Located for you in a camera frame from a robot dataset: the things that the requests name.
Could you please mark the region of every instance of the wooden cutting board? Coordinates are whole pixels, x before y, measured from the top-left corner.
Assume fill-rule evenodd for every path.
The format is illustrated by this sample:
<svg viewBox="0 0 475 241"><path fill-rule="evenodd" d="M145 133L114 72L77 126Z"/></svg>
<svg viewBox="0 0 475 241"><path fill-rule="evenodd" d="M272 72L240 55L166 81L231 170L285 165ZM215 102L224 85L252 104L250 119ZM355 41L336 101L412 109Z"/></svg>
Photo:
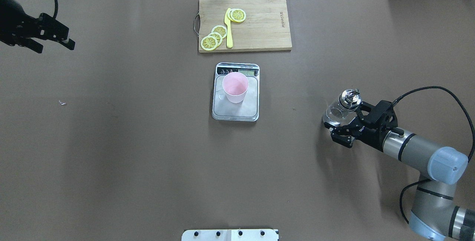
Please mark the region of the wooden cutting board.
<svg viewBox="0 0 475 241"><path fill-rule="evenodd" d="M242 23L231 22L234 46L226 47L226 39L213 51L205 51L200 43L216 25L224 24L228 8L246 12ZM200 53L256 52L291 50L289 16L286 0L200 0Z"/></svg>

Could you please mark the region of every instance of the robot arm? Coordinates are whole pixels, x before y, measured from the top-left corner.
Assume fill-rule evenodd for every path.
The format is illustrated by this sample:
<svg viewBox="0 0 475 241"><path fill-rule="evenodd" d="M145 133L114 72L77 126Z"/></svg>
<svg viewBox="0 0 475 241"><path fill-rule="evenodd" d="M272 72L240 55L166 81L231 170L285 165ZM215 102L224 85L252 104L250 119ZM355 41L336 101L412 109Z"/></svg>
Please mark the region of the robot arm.
<svg viewBox="0 0 475 241"><path fill-rule="evenodd" d="M442 241L449 236L475 241L475 212L453 203L468 157L397 127L392 102L380 101L376 106L361 102L354 112L356 117L345 126L324 116L334 142L351 148L354 140L360 140L421 173L409 227L430 240Z"/></svg>
<svg viewBox="0 0 475 241"><path fill-rule="evenodd" d="M32 40L38 38L55 41L74 50L76 43L68 39L69 28L57 21L55 15L51 17L42 13L39 18L33 18L25 14L22 6L15 0L0 0L0 41L42 53L43 45Z"/></svg>

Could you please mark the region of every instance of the cutting board handle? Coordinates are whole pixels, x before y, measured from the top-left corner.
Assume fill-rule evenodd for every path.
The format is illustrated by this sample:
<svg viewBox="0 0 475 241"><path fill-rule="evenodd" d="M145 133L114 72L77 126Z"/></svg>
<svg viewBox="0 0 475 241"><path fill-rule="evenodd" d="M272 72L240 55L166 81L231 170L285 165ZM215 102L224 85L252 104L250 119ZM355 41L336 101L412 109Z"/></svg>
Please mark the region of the cutting board handle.
<svg viewBox="0 0 475 241"><path fill-rule="evenodd" d="M199 37L200 37L200 33L198 33L198 31L200 31L201 20L198 19L198 21L200 21L200 22L198 23L198 26L197 26L197 24L196 24L196 18L198 18L198 17L200 17L200 11L198 11L198 12L196 13L195 19L193 19L193 31L195 31L196 36L198 36L198 38L199 38Z"/></svg>

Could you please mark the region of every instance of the lemon slice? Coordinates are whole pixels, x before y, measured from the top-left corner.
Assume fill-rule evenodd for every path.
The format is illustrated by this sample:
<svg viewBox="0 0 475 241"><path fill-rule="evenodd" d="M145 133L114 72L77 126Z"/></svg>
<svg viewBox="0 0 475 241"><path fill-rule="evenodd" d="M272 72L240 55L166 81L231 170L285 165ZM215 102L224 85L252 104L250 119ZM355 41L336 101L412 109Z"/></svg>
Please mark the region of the lemon slice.
<svg viewBox="0 0 475 241"><path fill-rule="evenodd" d="M246 12L243 9L231 9L229 19L236 23L241 23L246 19Z"/></svg>
<svg viewBox="0 0 475 241"><path fill-rule="evenodd" d="M211 32L217 32L219 34L221 34L221 38L225 38L226 35L227 35L227 29L225 26L221 26L221 25L217 25L215 26Z"/></svg>
<svg viewBox="0 0 475 241"><path fill-rule="evenodd" d="M202 48L205 51L212 51L217 47L218 41L214 36L206 36L202 39Z"/></svg>
<svg viewBox="0 0 475 241"><path fill-rule="evenodd" d="M217 39L217 46L216 46L216 48L218 48L218 47L221 45L221 43L223 42L223 37L221 36L220 33L212 32L212 33L209 33L208 36L213 36L213 37L215 37L215 38Z"/></svg>

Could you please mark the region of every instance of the plastic cup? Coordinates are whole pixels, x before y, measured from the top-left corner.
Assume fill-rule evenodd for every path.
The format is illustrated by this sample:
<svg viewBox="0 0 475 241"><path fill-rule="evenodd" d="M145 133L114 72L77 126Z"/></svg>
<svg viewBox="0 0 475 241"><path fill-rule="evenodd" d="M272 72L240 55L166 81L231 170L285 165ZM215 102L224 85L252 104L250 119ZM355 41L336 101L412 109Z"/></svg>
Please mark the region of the plastic cup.
<svg viewBox="0 0 475 241"><path fill-rule="evenodd" d="M223 90L227 99L234 104L242 102L248 92L249 80L240 72L231 72L223 79Z"/></svg>

